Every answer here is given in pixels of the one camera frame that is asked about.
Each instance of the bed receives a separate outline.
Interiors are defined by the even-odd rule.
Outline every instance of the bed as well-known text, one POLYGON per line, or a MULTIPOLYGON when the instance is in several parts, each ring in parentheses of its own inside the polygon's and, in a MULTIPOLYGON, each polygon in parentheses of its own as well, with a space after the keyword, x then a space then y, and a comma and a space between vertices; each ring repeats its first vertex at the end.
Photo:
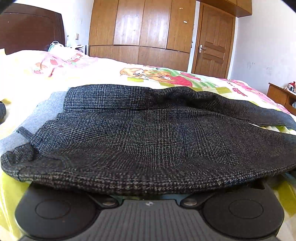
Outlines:
MULTIPOLYGON (((7 115, 0 125, 0 139, 15 131, 53 92, 88 84, 119 84, 163 89, 187 86, 195 91, 210 91, 229 99, 250 101, 260 107, 285 112, 282 105, 239 80, 201 76, 162 67, 127 64, 112 59, 93 58, 65 47, 46 52, 54 40, 65 44, 64 27, 59 13, 23 4, 13 4, 0 16, 1 73, 0 100, 7 115)), ((273 131, 296 135, 285 126, 265 126, 273 131)), ((28 188, 0 172, 0 240, 21 236, 14 210, 28 188)), ((271 180, 275 194, 285 209, 285 221, 278 237, 296 240, 295 180, 283 175, 271 180)))

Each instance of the bedspread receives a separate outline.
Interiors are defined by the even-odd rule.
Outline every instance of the bedspread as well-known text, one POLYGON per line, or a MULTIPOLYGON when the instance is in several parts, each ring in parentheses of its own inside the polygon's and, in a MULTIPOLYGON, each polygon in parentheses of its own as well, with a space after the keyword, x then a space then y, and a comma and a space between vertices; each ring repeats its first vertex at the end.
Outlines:
MULTIPOLYGON (((70 87, 88 84, 119 84, 163 89, 188 86, 195 91, 210 91, 229 99, 247 100, 260 107, 290 114, 282 105, 239 80, 185 73, 162 67, 127 64, 111 59, 92 58, 67 48, 55 53, 23 50, 8 56, 0 54, 3 72, 0 76, 0 100, 7 106, 5 122, 0 125, 0 139, 10 135, 32 113, 38 103, 47 100, 52 92, 67 91, 70 87)), ((296 134, 285 126, 262 128, 296 134)), ((14 210, 28 187, 1 175, 0 240, 20 237, 14 221, 14 210)), ((284 241, 296 240, 296 198, 294 187, 284 178, 274 190, 285 209, 285 223, 279 233, 284 241)))

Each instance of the metal screw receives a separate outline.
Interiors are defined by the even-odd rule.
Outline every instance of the metal screw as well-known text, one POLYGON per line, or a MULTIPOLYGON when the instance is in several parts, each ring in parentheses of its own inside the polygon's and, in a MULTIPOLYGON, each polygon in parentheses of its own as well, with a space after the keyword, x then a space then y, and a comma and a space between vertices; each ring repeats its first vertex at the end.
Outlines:
POLYGON ((153 205, 153 202, 146 202, 145 203, 147 206, 152 206, 153 205))
POLYGON ((115 205, 116 203, 115 202, 113 202, 113 201, 106 201, 106 202, 104 202, 104 203, 102 203, 104 206, 113 206, 113 205, 115 205))
POLYGON ((194 199, 185 199, 184 200, 184 205, 185 206, 194 206, 197 204, 197 201, 194 199))

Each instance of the door frame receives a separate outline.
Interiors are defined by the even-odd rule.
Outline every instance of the door frame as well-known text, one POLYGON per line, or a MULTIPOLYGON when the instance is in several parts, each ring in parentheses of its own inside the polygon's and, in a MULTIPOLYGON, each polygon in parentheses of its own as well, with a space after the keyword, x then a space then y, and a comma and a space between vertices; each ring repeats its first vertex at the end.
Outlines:
POLYGON ((194 71, 195 71, 196 64, 197 64, 197 59, 198 59, 198 55, 199 55, 200 35, 201 35, 201 29, 202 29, 202 17, 203 17, 204 6, 209 6, 209 7, 215 8, 216 10, 221 11, 223 13, 226 13, 226 14, 233 17, 231 42, 230 42, 230 52, 229 52, 229 56, 228 56, 228 63, 227 63, 226 73, 225 73, 225 76, 224 76, 224 78, 226 79, 227 76, 228 76, 230 61, 231 61, 231 57, 232 57, 236 17, 234 15, 230 14, 230 13, 227 13, 227 12, 221 10, 221 9, 218 9, 216 7, 213 7, 211 5, 208 5, 208 4, 205 4, 205 3, 202 3, 202 2, 200 3, 200 13, 199 13, 199 17, 198 17, 198 26, 197 26, 197 37, 196 37, 195 51, 194 51, 193 65, 192 65, 191 73, 194 73, 194 71))

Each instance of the wooden wardrobe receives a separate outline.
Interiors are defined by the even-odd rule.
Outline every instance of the wooden wardrobe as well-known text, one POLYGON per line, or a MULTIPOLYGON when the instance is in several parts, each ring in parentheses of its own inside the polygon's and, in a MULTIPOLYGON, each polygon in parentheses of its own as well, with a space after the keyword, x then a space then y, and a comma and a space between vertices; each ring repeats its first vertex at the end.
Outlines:
POLYGON ((90 56, 187 71, 196 0, 94 0, 90 56))

